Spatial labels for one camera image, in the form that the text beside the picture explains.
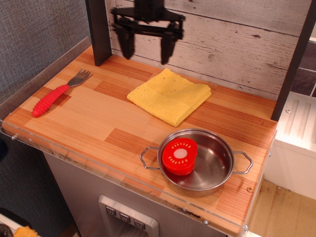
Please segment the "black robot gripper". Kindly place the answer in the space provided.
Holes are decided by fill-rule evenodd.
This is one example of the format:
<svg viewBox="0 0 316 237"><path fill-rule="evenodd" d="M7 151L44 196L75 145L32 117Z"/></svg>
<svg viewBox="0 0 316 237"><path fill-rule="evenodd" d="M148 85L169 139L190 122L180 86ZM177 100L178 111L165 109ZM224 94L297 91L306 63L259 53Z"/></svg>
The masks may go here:
<svg viewBox="0 0 316 237"><path fill-rule="evenodd" d="M167 10L163 0L136 0L133 7L112 8L114 31L123 56L130 59L134 54L134 35L161 38L161 64L169 61L175 43L183 38L185 16Z"/></svg>

